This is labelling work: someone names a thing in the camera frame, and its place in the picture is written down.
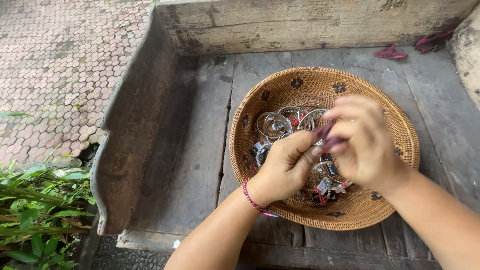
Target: rattan basket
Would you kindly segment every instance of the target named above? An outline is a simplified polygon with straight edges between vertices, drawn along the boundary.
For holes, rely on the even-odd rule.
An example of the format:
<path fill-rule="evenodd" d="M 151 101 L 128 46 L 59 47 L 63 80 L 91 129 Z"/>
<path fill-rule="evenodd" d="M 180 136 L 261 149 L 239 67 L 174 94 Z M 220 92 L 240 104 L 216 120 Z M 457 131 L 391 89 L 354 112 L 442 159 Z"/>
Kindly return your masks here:
<path fill-rule="evenodd" d="M 328 68 L 303 67 L 266 78 L 247 94 L 237 110 L 229 147 L 233 171 L 239 183 L 256 174 L 252 164 L 252 147 L 256 142 L 263 141 L 255 130 L 255 121 L 260 114 L 308 102 L 330 109 L 337 97 L 347 95 L 368 96 L 381 103 L 397 154 L 406 164 L 418 170 L 420 147 L 417 134 L 408 117 L 389 96 L 353 74 Z M 333 160 L 338 167 L 335 156 Z M 346 181 L 341 175 L 333 178 Z M 302 192 L 312 193 L 315 184 L 315 180 L 309 177 Z M 340 194 L 337 202 L 327 203 L 322 208 L 310 206 L 299 196 L 293 196 L 273 203 L 270 210 L 290 221 L 335 231 L 365 228 L 383 221 L 395 211 L 380 194 L 358 185 L 352 185 L 346 194 Z"/>

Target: basket rim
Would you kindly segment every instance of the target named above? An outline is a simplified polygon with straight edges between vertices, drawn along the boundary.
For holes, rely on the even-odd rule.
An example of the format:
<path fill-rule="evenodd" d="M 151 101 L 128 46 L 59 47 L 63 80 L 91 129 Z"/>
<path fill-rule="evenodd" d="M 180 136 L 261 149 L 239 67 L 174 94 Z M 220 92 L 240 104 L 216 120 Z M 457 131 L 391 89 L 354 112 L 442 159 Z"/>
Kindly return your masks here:
<path fill-rule="evenodd" d="M 335 75 L 339 75 L 340 77 L 344 77 L 345 79 L 355 80 L 358 83 L 362 84 L 365 88 L 370 89 L 372 93 L 376 94 L 378 100 L 382 100 L 384 103 L 389 104 L 393 109 L 393 113 L 397 114 L 403 120 L 402 122 L 405 125 L 406 130 L 411 131 L 412 140 L 409 142 L 409 144 L 411 144 L 412 146 L 411 148 L 413 149 L 412 156 L 414 157 L 414 159 L 412 161 L 412 164 L 414 169 L 416 170 L 419 169 L 420 145 L 419 145 L 417 132 L 413 128 L 413 124 L 411 123 L 407 115 L 386 93 L 384 93 L 380 88 L 376 87 L 370 82 L 358 77 L 357 75 L 354 75 L 345 71 L 331 69 L 331 68 L 324 68 L 324 67 L 297 67 L 297 68 L 291 68 L 291 69 L 286 69 L 284 71 L 277 72 L 275 74 L 268 76 L 261 82 L 259 82 L 254 88 L 252 88 L 247 93 L 247 95 L 241 102 L 240 106 L 238 107 L 237 111 L 235 112 L 235 116 L 233 118 L 232 127 L 230 131 L 229 151 L 230 151 L 230 161 L 232 163 L 234 175 L 240 184 L 242 184 L 245 181 L 245 179 L 241 179 L 240 170 L 238 169 L 239 163 L 238 161 L 237 162 L 235 161 L 235 156 L 237 153 L 234 146 L 236 142 L 235 134 L 237 133 L 237 129 L 240 127 L 241 123 L 239 122 L 239 119 L 243 113 L 245 104 L 250 102 L 254 93 L 256 93 L 256 91 L 258 91 L 260 88 L 265 86 L 265 84 L 270 80 L 279 76 L 285 76 L 292 73 L 299 74 L 303 72 L 321 72 L 321 73 L 335 74 Z M 294 217 L 296 216 L 296 214 L 290 211 L 284 210 L 284 207 L 277 202 L 274 202 L 271 204 L 270 210 L 278 214 L 280 217 L 283 217 L 287 220 L 290 220 L 305 226 L 333 230 L 333 231 L 348 231 L 348 230 L 366 228 L 382 222 L 383 220 L 385 220 L 395 212 L 395 208 L 390 203 L 387 202 L 387 205 L 381 211 L 378 211 L 375 216 L 371 216 L 368 218 L 365 217 L 365 218 L 357 219 L 356 221 L 319 221 L 315 218 L 309 218 L 305 216 L 302 216 L 303 217 L 302 219 L 295 219 Z"/>

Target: red friendship bracelet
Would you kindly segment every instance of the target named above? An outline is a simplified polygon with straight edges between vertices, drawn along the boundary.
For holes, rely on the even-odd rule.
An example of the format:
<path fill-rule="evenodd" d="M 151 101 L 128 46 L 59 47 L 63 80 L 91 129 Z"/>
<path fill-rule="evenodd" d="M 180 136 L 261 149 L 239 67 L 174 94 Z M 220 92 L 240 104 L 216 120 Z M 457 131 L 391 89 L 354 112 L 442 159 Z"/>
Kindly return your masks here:
<path fill-rule="evenodd" d="M 247 198 L 247 200 L 250 202 L 250 204 L 253 206 L 253 208 L 255 208 L 255 210 L 257 210 L 257 211 L 259 211 L 260 213 L 262 213 L 262 215 L 267 216 L 267 217 L 270 217 L 270 218 L 278 218 L 278 216 L 275 215 L 275 214 L 267 213 L 268 207 L 265 208 L 265 209 L 262 209 L 262 208 L 260 208 L 260 206 L 258 206 L 256 203 L 254 203 L 254 202 L 250 199 L 250 196 L 248 196 L 248 192 L 247 192 L 247 182 L 248 182 L 249 180 L 250 180 L 250 178 L 247 178 L 247 179 L 243 182 L 243 194 L 245 195 L 245 198 Z"/>

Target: forearm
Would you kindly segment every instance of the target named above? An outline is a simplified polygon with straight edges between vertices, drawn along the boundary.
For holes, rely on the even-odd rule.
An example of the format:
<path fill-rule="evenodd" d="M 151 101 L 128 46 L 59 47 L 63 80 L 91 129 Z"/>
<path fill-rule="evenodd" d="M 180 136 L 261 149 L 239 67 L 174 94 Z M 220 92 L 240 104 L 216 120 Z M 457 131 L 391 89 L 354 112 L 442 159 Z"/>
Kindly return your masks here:
<path fill-rule="evenodd" d="M 480 216 L 417 171 L 384 197 L 427 244 L 443 269 L 473 269 L 480 250 Z"/>
<path fill-rule="evenodd" d="M 173 253 L 165 270 L 228 270 L 237 265 L 240 249 L 259 216 L 235 190 Z"/>

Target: hand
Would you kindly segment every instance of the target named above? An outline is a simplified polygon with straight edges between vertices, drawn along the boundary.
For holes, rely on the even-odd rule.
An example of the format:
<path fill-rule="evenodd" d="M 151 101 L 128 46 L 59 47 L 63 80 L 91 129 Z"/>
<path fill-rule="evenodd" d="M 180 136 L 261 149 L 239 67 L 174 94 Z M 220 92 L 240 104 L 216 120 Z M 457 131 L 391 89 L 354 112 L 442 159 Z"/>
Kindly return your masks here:
<path fill-rule="evenodd" d="M 295 195 L 323 153 L 321 147 L 312 146 L 317 141 L 314 133 L 299 131 L 273 143 L 260 171 L 247 184 L 252 201 L 265 208 Z"/>
<path fill-rule="evenodd" d="M 408 184 L 412 169 L 395 154 L 380 104 L 365 97 L 343 97 L 337 99 L 336 106 L 324 117 L 343 118 L 327 138 L 337 136 L 348 140 L 330 149 L 336 154 L 345 178 L 383 194 Z"/>

